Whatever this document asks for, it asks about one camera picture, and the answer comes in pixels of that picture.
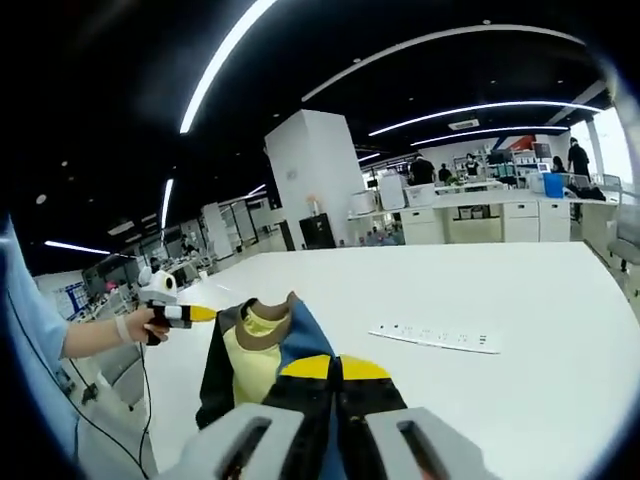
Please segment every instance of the human hand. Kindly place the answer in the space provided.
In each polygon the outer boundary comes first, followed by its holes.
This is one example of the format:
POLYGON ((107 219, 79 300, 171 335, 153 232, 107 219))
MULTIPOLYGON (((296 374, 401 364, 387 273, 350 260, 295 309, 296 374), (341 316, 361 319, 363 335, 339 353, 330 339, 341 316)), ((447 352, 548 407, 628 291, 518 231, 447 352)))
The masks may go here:
POLYGON ((124 317, 127 330, 133 341, 147 343, 149 332, 158 337, 161 342, 166 342, 169 339, 167 337, 168 327, 159 327, 149 323, 154 316, 152 309, 143 307, 124 317))

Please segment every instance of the wristband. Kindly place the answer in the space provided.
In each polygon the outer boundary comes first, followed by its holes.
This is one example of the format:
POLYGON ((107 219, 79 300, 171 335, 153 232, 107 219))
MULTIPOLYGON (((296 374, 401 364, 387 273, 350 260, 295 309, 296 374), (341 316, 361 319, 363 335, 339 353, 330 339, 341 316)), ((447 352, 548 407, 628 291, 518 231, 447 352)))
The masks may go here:
POLYGON ((118 335, 120 335, 124 343, 133 343, 133 338, 131 338, 129 334, 129 329, 122 315, 116 317, 116 328, 118 329, 118 335))

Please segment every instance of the black ceiling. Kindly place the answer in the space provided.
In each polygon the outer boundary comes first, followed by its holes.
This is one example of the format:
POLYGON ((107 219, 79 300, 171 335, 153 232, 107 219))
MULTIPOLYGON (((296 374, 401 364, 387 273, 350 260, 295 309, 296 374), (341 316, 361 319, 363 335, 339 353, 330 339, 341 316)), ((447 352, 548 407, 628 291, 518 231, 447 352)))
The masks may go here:
MULTIPOLYGON (((54 16, 45 23, 31 25, 14 70, 18 131, 10 192, 34 273, 83 268, 99 259, 43 247, 47 239, 122 248, 132 231, 112 237, 107 230, 159 213, 169 177, 176 179, 169 224, 262 183, 273 193, 263 138, 300 108, 344 114, 358 147, 391 156, 412 150, 417 140, 450 133, 447 123, 470 116, 376 137, 368 136, 371 131, 487 102, 570 102, 600 78, 587 50, 574 42, 524 32, 470 33, 404 49, 303 103, 305 94, 354 59, 431 32, 483 20, 580 32, 570 10, 557 2, 527 10, 513 2, 279 0, 224 64, 191 132, 179 135, 211 55, 253 1, 86 6, 68 0, 52 6, 54 16), (36 205, 41 193, 47 201, 36 205)), ((603 92, 590 104, 608 103, 603 92)), ((544 124, 558 110, 487 110, 476 117, 481 128, 544 124)), ((576 112, 560 124, 583 117, 576 112)))

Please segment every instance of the drawer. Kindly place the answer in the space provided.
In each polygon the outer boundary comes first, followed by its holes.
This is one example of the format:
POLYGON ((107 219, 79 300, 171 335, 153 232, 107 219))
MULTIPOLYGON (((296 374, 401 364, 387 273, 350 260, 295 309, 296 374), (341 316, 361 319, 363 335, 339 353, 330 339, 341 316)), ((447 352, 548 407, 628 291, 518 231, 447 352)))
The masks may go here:
POLYGON ((540 202, 540 218, 570 218, 569 202, 540 202))
POLYGON ((410 223, 403 225, 407 245, 437 245, 444 243, 444 234, 439 223, 410 223))
POLYGON ((568 218, 543 217, 540 211, 540 241, 568 242, 571 240, 571 220, 568 218))
POLYGON ((505 218, 531 218, 538 216, 538 202, 518 202, 504 204, 505 218))
POLYGON ((539 238, 540 232, 537 218, 504 219, 505 242, 537 242, 539 238))
POLYGON ((400 214, 402 225, 410 225, 412 223, 428 223, 435 222, 436 216, 433 208, 425 208, 423 210, 414 210, 413 212, 402 212, 400 214))

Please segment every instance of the white pillar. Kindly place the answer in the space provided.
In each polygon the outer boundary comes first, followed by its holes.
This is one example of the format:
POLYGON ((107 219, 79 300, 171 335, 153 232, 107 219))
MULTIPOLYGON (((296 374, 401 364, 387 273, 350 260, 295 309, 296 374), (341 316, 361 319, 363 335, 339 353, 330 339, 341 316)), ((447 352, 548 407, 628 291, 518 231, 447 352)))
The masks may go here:
POLYGON ((233 248, 227 235, 227 225, 222 219, 218 204, 210 203, 202 207, 202 216, 207 225, 208 241, 213 242, 213 250, 218 259, 233 255, 233 248))
POLYGON ((304 242, 300 220, 313 195, 329 217, 336 245, 354 241, 347 216, 351 195, 364 190, 347 121, 342 115, 300 110, 265 138, 267 155, 296 249, 304 242))
POLYGON ((587 120, 587 128, 589 129, 589 138, 591 139, 591 146, 593 147, 593 154, 596 156, 596 173, 604 175, 604 162, 602 161, 602 148, 600 148, 600 138, 598 137, 598 131, 596 130, 596 124, 593 118, 587 120))

